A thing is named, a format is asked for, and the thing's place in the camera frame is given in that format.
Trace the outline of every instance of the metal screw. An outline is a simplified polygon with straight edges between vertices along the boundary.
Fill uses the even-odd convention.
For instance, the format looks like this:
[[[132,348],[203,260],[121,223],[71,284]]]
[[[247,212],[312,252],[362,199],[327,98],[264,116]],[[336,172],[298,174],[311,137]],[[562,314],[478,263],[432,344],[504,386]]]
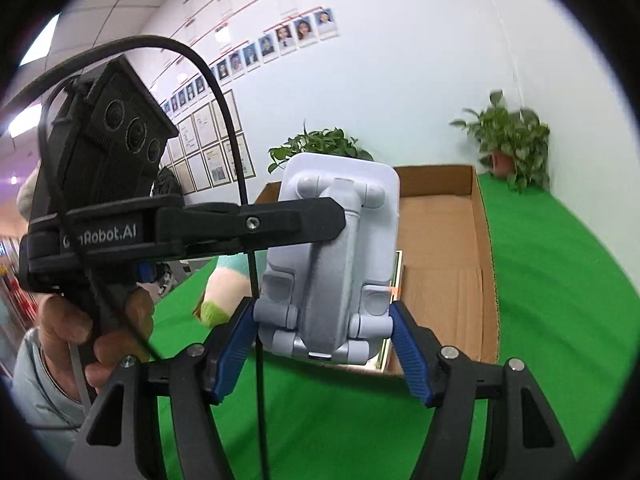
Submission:
[[[131,368],[137,361],[138,358],[135,355],[127,355],[122,361],[120,361],[120,366],[123,368]]]
[[[246,228],[249,231],[255,231],[258,227],[260,227],[260,220],[258,220],[255,216],[249,216],[246,219]]]
[[[460,355],[460,351],[455,346],[443,346],[440,353],[445,359],[455,359]]]
[[[514,357],[513,359],[509,359],[509,368],[514,372],[521,372],[524,370],[524,361],[522,359],[518,359]]]
[[[202,346],[200,343],[189,345],[187,346],[187,354],[189,354],[190,357],[200,357],[202,354],[204,354],[204,346]]]

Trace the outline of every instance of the green tablecloth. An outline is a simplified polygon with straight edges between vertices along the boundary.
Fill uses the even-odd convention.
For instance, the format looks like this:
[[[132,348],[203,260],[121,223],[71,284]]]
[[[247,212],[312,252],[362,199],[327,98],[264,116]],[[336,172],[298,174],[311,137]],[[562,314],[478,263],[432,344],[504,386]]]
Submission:
[[[509,192],[481,177],[494,248],[500,359],[522,358],[535,374],[576,453],[589,443],[622,388],[636,352],[640,300],[587,229],[540,190]],[[191,317],[215,262],[158,304],[153,343],[165,356],[207,330]],[[238,480],[260,479],[250,358],[235,392],[213,409]],[[265,366],[273,480],[406,480],[431,412],[396,378],[355,376],[268,356]],[[465,479],[476,478],[486,404],[476,402]],[[161,399],[170,480],[180,479],[169,403]]]

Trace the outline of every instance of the potted plant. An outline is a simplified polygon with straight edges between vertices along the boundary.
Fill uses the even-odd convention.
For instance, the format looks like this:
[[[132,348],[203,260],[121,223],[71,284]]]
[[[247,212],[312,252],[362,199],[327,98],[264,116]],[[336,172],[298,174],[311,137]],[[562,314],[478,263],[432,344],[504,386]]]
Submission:
[[[456,119],[451,126],[466,130],[480,144],[480,161],[499,178],[505,178],[511,189],[522,192],[529,184],[548,188],[547,170],[549,127],[531,108],[509,111],[504,106],[502,90],[489,95],[490,106],[476,112],[475,119]]]
[[[273,160],[273,163],[267,169],[269,173],[273,173],[276,168],[282,167],[292,156],[305,152],[373,160],[367,150],[356,146],[358,139],[346,136],[344,130],[340,128],[324,129],[321,132],[308,132],[306,124],[303,124],[302,131],[303,133],[295,137],[289,137],[283,145],[269,150],[269,155]]]

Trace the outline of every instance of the portrait photo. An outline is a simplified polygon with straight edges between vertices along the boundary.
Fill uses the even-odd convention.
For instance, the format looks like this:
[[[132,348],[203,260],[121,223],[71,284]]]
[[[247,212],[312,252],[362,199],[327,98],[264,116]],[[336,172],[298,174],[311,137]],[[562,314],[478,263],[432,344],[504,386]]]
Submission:
[[[296,30],[296,37],[298,38],[300,47],[315,43],[318,40],[316,33],[311,27],[311,16],[303,16],[299,20],[296,20],[293,22],[293,27]]]
[[[229,66],[231,67],[231,75],[236,78],[244,73],[244,63],[240,56],[240,49],[229,55]]]
[[[244,47],[242,49],[242,56],[244,57],[244,65],[247,70],[251,71],[260,66],[260,60],[258,59],[258,52],[256,50],[255,43],[250,43]]]
[[[178,102],[180,103],[180,108],[187,105],[187,94],[184,88],[178,92]]]
[[[258,44],[260,45],[260,54],[262,56],[263,63],[268,63],[272,59],[278,57],[272,32],[268,32],[263,37],[261,37],[258,40]]]
[[[334,14],[331,9],[314,12],[314,18],[316,20],[316,30],[321,40],[338,35],[338,28],[335,25]]]
[[[196,92],[198,95],[202,94],[207,89],[207,83],[204,81],[203,76],[196,78]]]
[[[280,55],[284,56],[296,49],[296,40],[293,39],[291,33],[291,25],[283,25],[276,29],[276,37],[278,38],[278,50]]]
[[[228,83],[229,81],[231,81],[229,69],[226,67],[226,59],[223,59],[222,61],[220,61],[216,65],[216,68],[218,69],[218,81],[220,81],[222,84]]]
[[[187,92],[187,101],[193,101],[196,98],[195,84],[190,82],[187,86],[184,87]]]

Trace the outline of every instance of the finger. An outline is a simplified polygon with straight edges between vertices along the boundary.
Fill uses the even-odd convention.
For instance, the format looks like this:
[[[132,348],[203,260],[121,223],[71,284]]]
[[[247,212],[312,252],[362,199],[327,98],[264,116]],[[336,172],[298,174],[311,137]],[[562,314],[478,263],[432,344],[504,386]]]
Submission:
[[[46,296],[38,307],[40,345],[60,368],[70,368],[68,342],[80,344],[91,333],[89,316],[61,296]]]
[[[127,298],[125,312],[127,317],[139,328],[143,329],[145,319],[151,317],[156,310],[154,300],[144,288],[137,288]]]
[[[115,365],[91,363],[84,369],[86,381],[89,383],[89,385],[93,386],[96,389],[99,389],[105,385],[114,368]]]
[[[98,361],[107,366],[119,363],[124,356],[130,354],[137,356],[143,362],[148,361],[148,353],[124,329],[99,337],[94,343],[94,353]]]

